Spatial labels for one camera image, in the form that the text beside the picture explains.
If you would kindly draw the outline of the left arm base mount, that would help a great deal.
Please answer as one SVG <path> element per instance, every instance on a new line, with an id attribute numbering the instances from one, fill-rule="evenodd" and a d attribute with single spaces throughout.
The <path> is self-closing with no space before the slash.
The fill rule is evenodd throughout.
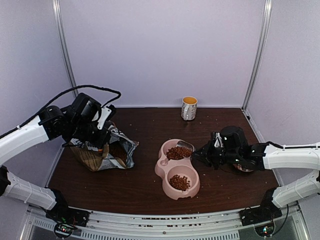
<path id="1" fill-rule="evenodd" d="M 70 237 L 78 227 L 86 227 L 90 213 L 85 210 L 67 208 L 63 210 L 44 210 L 45 216 L 55 222 L 53 233 L 60 239 Z"/>

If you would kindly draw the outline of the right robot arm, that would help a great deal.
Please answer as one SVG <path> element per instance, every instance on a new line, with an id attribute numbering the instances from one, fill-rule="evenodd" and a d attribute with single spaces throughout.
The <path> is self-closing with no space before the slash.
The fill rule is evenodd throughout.
<path id="1" fill-rule="evenodd" d="M 272 141 L 249 144 L 244 130 L 227 126 L 211 133 L 211 139 L 191 155 L 209 167 L 225 164 L 247 171 L 309 170 L 300 178 L 268 190 L 256 210 L 259 220 L 268 220 L 278 209 L 320 191 L 320 144 L 280 145 Z"/>

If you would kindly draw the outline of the silver metal scoop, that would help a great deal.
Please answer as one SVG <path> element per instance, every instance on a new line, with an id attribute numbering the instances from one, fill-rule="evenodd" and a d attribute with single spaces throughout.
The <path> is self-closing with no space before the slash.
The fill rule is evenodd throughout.
<path id="1" fill-rule="evenodd" d="M 192 153 L 195 151 L 195 147 L 184 140 L 179 140 L 176 144 L 176 147 L 179 148 L 179 154 L 183 158 L 190 157 Z"/>

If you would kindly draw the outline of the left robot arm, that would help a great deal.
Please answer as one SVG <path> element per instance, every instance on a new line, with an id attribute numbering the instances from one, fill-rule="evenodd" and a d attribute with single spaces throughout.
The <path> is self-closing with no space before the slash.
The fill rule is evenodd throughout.
<path id="1" fill-rule="evenodd" d="M 35 116 L 10 133 L 0 138 L 0 195 L 16 199 L 28 205 L 41 208 L 48 218 L 56 222 L 82 225 L 88 213 L 69 207 L 63 194 L 56 189 L 45 187 L 34 177 L 24 173 L 17 176 L 20 167 L 13 166 L 13 161 L 22 162 L 27 171 L 33 173 L 32 164 L 39 170 L 40 162 L 49 156 L 48 141 L 62 138 L 65 143 L 78 139 L 102 148 L 109 140 L 108 120 L 114 115 L 113 105 L 101 105 L 97 100 L 80 93 L 72 104 L 60 108 L 48 103 Z"/>

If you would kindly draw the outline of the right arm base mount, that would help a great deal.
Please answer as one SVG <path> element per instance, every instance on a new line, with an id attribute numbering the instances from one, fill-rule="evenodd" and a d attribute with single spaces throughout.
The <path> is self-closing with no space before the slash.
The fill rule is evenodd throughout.
<path id="1" fill-rule="evenodd" d="M 239 211 L 242 226 L 253 225 L 255 233 L 262 238 L 270 238 L 276 233 L 274 220 L 281 217 L 282 211 L 268 207 L 247 207 Z"/>

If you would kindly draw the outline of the brown pet food bag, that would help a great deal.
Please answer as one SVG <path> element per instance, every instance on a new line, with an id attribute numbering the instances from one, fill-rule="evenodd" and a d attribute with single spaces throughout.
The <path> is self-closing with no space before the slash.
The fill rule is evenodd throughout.
<path id="1" fill-rule="evenodd" d="M 76 160 L 91 172 L 115 168 L 123 170 L 132 168 L 135 164 L 133 153 L 139 142 L 129 139 L 112 121 L 107 122 L 106 126 L 110 132 L 110 141 L 103 148 L 97 148 L 88 141 L 82 142 L 76 138 L 70 140 L 70 149 Z M 112 143 L 119 143 L 124 148 L 127 153 L 126 162 L 114 158 L 109 153 L 109 145 Z"/>

